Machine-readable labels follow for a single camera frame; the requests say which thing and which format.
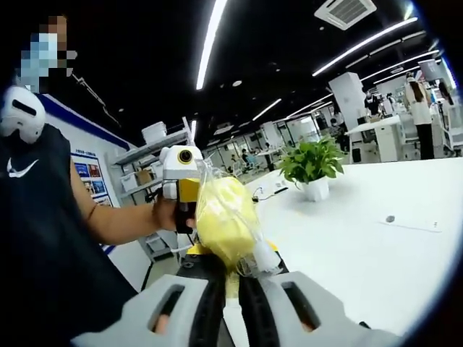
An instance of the nike logo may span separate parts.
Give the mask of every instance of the nike logo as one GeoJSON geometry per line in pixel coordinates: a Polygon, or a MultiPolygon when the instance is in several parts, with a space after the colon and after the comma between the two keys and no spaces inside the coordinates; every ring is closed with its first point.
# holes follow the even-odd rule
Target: nike logo
{"type": "Polygon", "coordinates": [[[29,172],[29,170],[35,165],[35,163],[38,162],[38,159],[36,161],[34,161],[32,164],[30,164],[27,168],[25,168],[24,170],[21,170],[21,171],[16,171],[13,169],[13,166],[12,166],[12,159],[10,158],[8,160],[8,164],[7,164],[7,171],[8,171],[8,176],[10,176],[11,178],[13,179],[20,179],[21,177],[23,177],[27,172],[29,172]]]}

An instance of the camera lens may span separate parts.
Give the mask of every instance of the camera lens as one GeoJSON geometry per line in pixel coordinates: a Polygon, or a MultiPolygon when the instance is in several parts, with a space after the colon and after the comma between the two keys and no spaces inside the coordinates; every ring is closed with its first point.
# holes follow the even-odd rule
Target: camera lens
{"type": "Polygon", "coordinates": [[[183,163],[189,163],[192,160],[192,154],[189,150],[183,150],[179,154],[179,158],[183,163]]]}

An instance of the black ceiling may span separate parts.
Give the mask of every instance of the black ceiling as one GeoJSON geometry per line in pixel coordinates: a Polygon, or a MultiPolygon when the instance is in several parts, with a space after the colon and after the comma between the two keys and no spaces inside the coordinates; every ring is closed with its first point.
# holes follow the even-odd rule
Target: black ceiling
{"type": "MultiPolygon", "coordinates": [[[[120,126],[71,77],[55,74],[50,94],[136,145],[143,143],[140,130],[156,121],[164,121],[169,128],[180,124],[182,116],[197,119],[197,143],[205,146],[215,138],[219,124],[229,121],[238,126],[278,98],[282,102],[240,129],[248,132],[265,121],[285,117],[327,95],[328,82],[345,72],[349,63],[422,30],[419,22],[403,27],[312,77],[316,69],[354,44],[401,22],[407,5],[373,0],[378,10],[342,31],[314,17],[323,2],[229,0],[205,86],[199,91],[195,89],[197,71],[214,0],[132,1],[130,6],[115,1],[69,10],[68,49],[78,52],[74,73],[100,96],[120,126]],[[232,87],[236,80],[242,84],[232,87]]],[[[431,43],[432,38],[421,35],[349,70],[364,77],[426,52],[431,43]]],[[[387,75],[380,74],[378,79],[387,75]]]]}

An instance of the sign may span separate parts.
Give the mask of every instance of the sign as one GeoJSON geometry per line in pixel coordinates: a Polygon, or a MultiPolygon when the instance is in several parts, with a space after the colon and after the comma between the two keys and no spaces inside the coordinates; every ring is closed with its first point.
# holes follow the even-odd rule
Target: sign
{"type": "MultiPolygon", "coordinates": [[[[113,206],[101,173],[100,161],[96,154],[76,150],[75,153],[71,153],[71,156],[76,171],[93,200],[102,206],[113,206]]],[[[114,249],[114,246],[104,244],[101,247],[106,254],[109,254],[114,249]]]]}

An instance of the white cabinet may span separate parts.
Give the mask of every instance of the white cabinet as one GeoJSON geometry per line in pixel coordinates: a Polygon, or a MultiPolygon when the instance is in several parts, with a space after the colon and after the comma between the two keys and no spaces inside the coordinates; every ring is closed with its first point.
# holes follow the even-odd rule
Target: white cabinet
{"type": "Polygon", "coordinates": [[[400,141],[395,125],[375,128],[381,162],[399,161],[400,141]]]}

